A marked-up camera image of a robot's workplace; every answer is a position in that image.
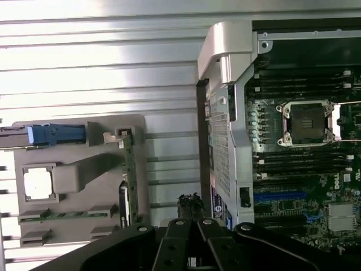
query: motherboard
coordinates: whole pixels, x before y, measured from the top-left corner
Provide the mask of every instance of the motherboard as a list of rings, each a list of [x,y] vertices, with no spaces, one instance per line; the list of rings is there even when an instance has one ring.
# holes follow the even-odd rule
[[[245,100],[255,222],[324,251],[359,250],[361,68],[260,68]]]

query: perforated metal panel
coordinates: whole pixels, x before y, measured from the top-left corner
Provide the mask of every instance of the perforated metal panel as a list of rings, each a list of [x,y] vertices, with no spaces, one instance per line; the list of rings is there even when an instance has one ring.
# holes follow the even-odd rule
[[[218,185],[231,196],[230,165],[228,154],[228,114],[217,111],[217,101],[211,104],[214,171]]]

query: black pcie slot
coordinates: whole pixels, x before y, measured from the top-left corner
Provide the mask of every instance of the black pcie slot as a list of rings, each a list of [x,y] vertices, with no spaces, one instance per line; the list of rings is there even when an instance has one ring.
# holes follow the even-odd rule
[[[295,227],[282,227],[277,229],[270,229],[276,233],[284,234],[284,235],[301,235],[304,236],[307,234],[307,228],[302,226]]]
[[[303,215],[256,217],[255,223],[266,229],[285,235],[304,235],[307,233],[307,229],[303,227],[306,224],[306,217]]]
[[[304,215],[297,216],[270,216],[270,217],[256,217],[255,223],[264,226],[300,226],[307,222]]]
[[[269,204],[261,204],[254,206],[255,213],[267,213],[272,211],[272,205]]]

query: corrugated metal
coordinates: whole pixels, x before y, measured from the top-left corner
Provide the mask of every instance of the corrugated metal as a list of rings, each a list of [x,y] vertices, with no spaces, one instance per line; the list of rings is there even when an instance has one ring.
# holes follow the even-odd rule
[[[200,191],[196,59],[219,21],[359,16],[361,2],[289,0],[0,1],[0,118],[142,113],[154,224]],[[7,270],[28,270],[81,244],[19,248],[15,172],[0,155]]]

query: cpu socket bracket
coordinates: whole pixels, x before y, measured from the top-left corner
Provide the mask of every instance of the cpu socket bracket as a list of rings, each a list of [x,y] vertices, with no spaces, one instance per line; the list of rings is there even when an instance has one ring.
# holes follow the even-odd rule
[[[337,139],[333,134],[334,104],[328,100],[288,102],[276,106],[282,114],[283,147],[317,147]]]

